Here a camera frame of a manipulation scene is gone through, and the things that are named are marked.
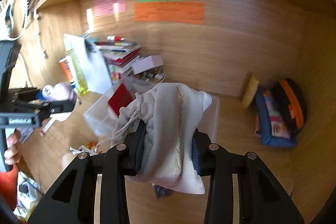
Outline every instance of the drawstring cord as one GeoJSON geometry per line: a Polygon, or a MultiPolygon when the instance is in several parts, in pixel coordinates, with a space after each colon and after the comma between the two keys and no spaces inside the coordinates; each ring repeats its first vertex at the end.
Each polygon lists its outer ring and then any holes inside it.
{"type": "Polygon", "coordinates": [[[121,136],[123,136],[125,134],[126,130],[129,128],[129,126],[135,120],[141,119],[141,105],[143,103],[142,96],[139,94],[139,92],[137,92],[135,94],[135,97],[136,97],[136,100],[137,100],[136,110],[133,113],[133,115],[130,117],[129,121],[121,129],[119,129],[117,132],[113,132],[114,136],[112,138],[109,138],[109,139],[106,139],[106,140],[103,140],[103,141],[97,143],[96,148],[94,149],[95,153],[97,153],[98,147],[100,145],[102,145],[105,142],[112,141],[112,140],[115,140],[117,138],[120,138],[121,136]]]}

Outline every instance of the yellow bottle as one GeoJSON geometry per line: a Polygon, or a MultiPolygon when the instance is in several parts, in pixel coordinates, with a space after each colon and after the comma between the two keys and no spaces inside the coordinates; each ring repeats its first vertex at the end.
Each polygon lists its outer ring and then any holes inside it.
{"type": "Polygon", "coordinates": [[[70,66],[70,70],[73,74],[74,80],[75,80],[75,84],[76,84],[76,88],[78,91],[79,95],[86,95],[88,94],[89,90],[86,84],[86,80],[82,71],[82,68],[79,65],[79,61],[78,58],[74,52],[74,50],[72,49],[72,45],[69,41],[65,41],[64,40],[64,44],[65,44],[65,50],[67,52],[67,55],[70,56],[70,59],[72,62],[72,64],[69,64],[70,66]]]}

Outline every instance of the orange paper label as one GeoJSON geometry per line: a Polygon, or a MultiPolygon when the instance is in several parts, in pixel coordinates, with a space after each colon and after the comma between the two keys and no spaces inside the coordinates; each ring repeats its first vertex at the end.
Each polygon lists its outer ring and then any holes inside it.
{"type": "Polygon", "coordinates": [[[173,21],[203,25],[204,2],[156,1],[134,4],[134,21],[173,21]]]}

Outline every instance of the pink sticky note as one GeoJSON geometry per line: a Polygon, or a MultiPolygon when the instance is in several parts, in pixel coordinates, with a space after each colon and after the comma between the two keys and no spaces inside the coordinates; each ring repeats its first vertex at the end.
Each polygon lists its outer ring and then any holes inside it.
{"type": "Polygon", "coordinates": [[[125,0],[94,0],[94,17],[124,12],[125,0]]]}

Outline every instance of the orange and black case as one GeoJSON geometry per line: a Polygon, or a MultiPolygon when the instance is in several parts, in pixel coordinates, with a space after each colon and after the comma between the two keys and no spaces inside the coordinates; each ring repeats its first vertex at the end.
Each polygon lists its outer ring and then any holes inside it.
{"type": "Polygon", "coordinates": [[[291,78],[286,78],[273,87],[272,94],[288,130],[296,135],[307,120],[307,105],[302,90],[291,78]]]}

